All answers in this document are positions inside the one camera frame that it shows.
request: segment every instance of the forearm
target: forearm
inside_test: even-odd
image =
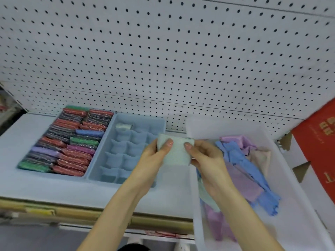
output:
[[[77,251],[116,250],[139,200],[137,188],[126,181],[111,198]]]
[[[217,204],[243,251],[283,251],[234,186],[221,186]]]

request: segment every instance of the hand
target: hand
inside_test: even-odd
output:
[[[142,152],[140,160],[127,180],[134,184],[142,198],[148,193],[162,165],[163,158],[169,153],[173,140],[168,139],[157,152],[157,139],[150,143]]]
[[[234,187],[219,148],[204,140],[195,140],[194,146],[185,143],[184,147],[194,158],[191,164],[199,170],[206,191],[215,201],[222,195],[219,186]]]

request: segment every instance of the tray filled with packaged items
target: tray filled with packaged items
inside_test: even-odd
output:
[[[144,148],[165,133],[165,119],[117,113],[87,171],[89,181],[121,185],[135,168]]]
[[[83,177],[114,112],[66,106],[18,168],[50,176]]]

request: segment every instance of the white shoe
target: white shoe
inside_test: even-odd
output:
[[[128,238],[127,244],[141,244],[143,245],[143,239],[137,236],[131,236]]]
[[[176,243],[174,251],[190,251],[190,244],[187,243]]]

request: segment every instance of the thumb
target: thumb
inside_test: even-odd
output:
[[[186,142],[184,143],[184,147],[186,151],[194,157],[199,163],[206,157],[206,155],[202,154],[197,148],[195,148],[192,144]]]
[[[169,153],[173,145],[173,140],[171,138],[167,139],[163,144],[161,149],[155,153],[155,158],[159,161],[162,161],[163,158]]]

